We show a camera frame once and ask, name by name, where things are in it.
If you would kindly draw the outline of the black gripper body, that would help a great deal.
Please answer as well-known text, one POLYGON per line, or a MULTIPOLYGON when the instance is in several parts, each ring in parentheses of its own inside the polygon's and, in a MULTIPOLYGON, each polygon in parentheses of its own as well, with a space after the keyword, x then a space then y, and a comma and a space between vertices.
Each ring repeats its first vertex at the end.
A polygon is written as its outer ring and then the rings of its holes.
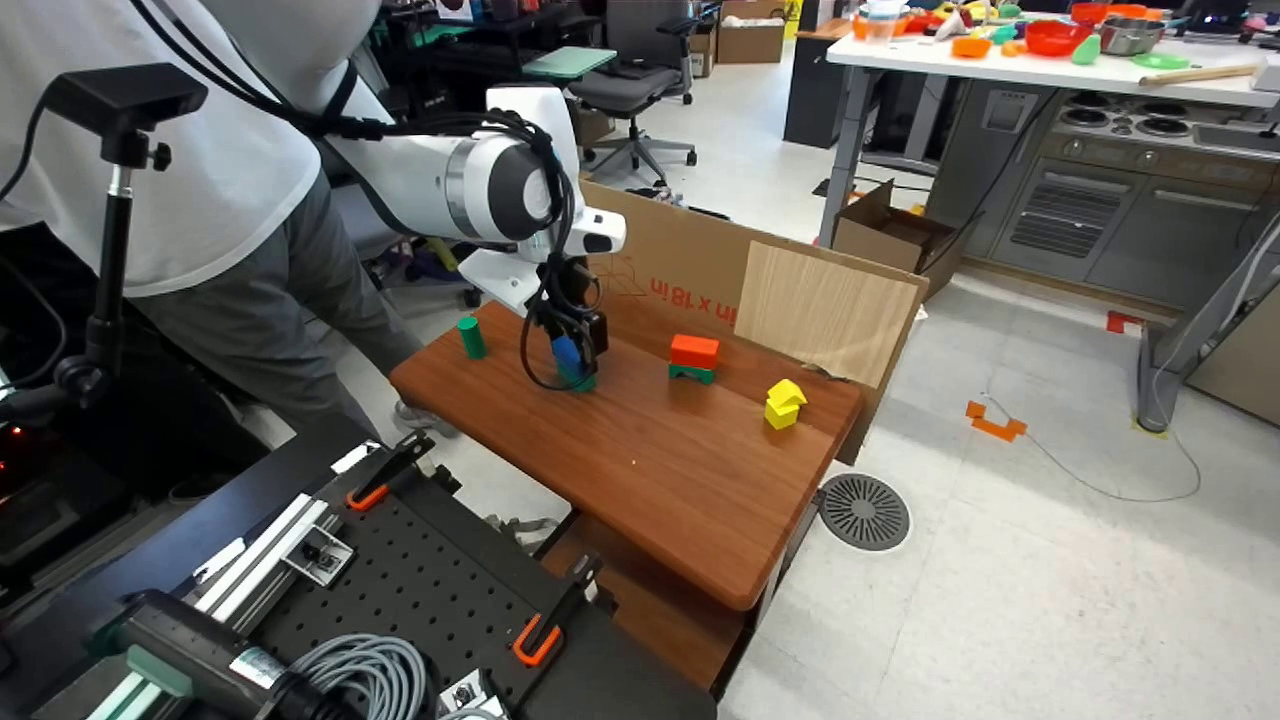
POLYGON ((572 260, 545 260, 534 266, 534 293, 526 301, 526 317, 546 335, 574 335, 588 332, 599 312, 588 305, 593 273, 585 256, 572 260))

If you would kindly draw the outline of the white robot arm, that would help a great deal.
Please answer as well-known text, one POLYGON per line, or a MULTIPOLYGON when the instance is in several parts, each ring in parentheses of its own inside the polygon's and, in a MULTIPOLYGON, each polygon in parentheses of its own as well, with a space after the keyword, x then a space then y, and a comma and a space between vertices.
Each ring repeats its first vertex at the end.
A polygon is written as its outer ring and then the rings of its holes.
POLYGON ((487 87, 485 112, 439 112, 425 126, 375 112, 375 95, 357 90, 347 121, 365 124, 365 134, 329 134, 373 208, 412 237, 469 244, 461 276, 546 332, 563 383, 593 378, 609 350, 609 319, 588 301, 588 260, 617 256, 626 219, 585 199, 563 90, 487 87))

